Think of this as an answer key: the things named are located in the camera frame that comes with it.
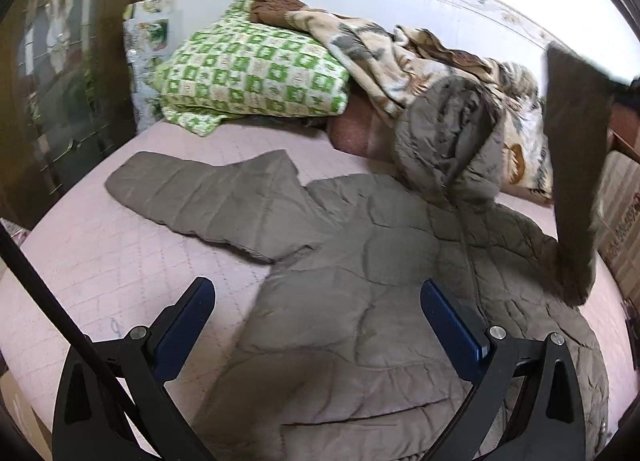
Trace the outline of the dark wooden glass door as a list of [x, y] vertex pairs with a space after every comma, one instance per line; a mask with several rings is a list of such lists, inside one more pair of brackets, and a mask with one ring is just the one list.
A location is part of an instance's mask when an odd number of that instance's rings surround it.
[[136, 135], [122, 14], [137, 1], [2, 0], [2, 218], [34, 228]]

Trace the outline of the brown knitted cloth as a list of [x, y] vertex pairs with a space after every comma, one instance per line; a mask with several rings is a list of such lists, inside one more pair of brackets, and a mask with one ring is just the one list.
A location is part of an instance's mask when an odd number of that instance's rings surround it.
[[250, 4], [250, 22], [276, 28], [294, 28], [288, 20], [288, 14], [306, 7], [300, 0], [253, 0]]

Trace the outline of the dark red pillow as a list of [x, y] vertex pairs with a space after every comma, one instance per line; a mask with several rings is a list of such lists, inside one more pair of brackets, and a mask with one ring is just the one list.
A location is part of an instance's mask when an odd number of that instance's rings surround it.
[[329, 118], [328, 135], [336, 150], [370, 160], [393, 162], [394, 131], [385, 124], [360, 88], [350, 93], [342, 115]]

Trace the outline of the pink quilted bed sheet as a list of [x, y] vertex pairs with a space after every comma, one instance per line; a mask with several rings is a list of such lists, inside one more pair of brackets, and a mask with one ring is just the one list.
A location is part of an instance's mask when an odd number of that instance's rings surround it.
[[[320, 130], [229, 123], [202, 138], [158, 122], [82, 178], [21, 246], [70, 317], [95, 342], [119, 339], [136, 325], [149, 325], [195, 277], [213, 281], [213, 317], [178, 379], [166, 385], [189, 421], [227, 362], [269, 269], [139, 217], [112, 199], [104, 182], [139, 151], [224, 165], [277, 149], [288, 152], [303, 184], [347, 174], [394, 173], [392, 164], [337, 151]], [[602, 259], [590, 299], [580, 311], [597, 335], [608, 370], [608, 430], [613, 434], [639, 392], [639, 373], [632, 365], [623, 299]], [[5, 273], [1, 352], [50, 431], [67, 349], [66, 340], [11, 273]]]

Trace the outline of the floral plastic bag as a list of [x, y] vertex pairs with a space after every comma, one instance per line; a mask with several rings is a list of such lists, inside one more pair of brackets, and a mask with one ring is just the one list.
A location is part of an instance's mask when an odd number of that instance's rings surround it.
[[162, 0], [129, 4], [122, 15], [129, 88], [137, 133], [163, 118], [154, 74], [170, 55], [170, 7]]

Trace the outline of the striped floral cushion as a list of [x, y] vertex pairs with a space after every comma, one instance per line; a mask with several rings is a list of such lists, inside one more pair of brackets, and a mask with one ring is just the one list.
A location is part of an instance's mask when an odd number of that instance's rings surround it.
[[612, 151], [599, 191], [597, 248], [620, 293], [639, 307], [639, 164]]

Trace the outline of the grey-brown quilted hooded jacket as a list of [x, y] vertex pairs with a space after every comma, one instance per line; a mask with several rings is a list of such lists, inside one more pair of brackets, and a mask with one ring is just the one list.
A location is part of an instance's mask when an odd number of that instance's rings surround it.
[[394, 175], [302, 184], [277, 150], [225, 166], [140, 152], [107, 178], [129, 210], [271, 267], [194, 420], [216, 458], [419, 459], [468, 391], [420, 309], [430, 279], [512, 337], [566, 336], [597, 454], [608, 376], [579, 308], [614, 83], [556, 45], [547, 66], [554, 236], [498, 202], [503, 116], [461, 76], [402, 112]]

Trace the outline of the beige leaf-print blanket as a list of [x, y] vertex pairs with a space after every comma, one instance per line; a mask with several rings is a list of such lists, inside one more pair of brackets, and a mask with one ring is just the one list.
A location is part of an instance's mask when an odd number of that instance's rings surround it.
[[540, 204], [552, 202], [544, 98], [526, 66], [447, 48], [426, 28], [398, 25], [388, 32], [368, 19], [311, 8], [288, 11], [284, 20], [344, 66], [386, 124], [444, 77], [465, 77], [488, 89], [503, 112], [502, 189]]

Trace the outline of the green white checkered pillow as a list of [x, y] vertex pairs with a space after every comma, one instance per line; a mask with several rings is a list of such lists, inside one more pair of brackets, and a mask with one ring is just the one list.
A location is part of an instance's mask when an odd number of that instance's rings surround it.
[[349, 99], [349, 74], [312, 37], [250, 20], [253, 0], [235, 0], [194, 32], [154, 71], [160, 112], [206, 137], [247, 115], [337, 116]]

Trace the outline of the cardboard box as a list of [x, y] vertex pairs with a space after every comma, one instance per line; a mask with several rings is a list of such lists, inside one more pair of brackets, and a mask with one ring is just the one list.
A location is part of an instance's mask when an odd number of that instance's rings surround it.
[[1, 401], [26, 441], [43, 460], [52, 460], [50, 429], [40, 420], [10, 371], [1, 375]]

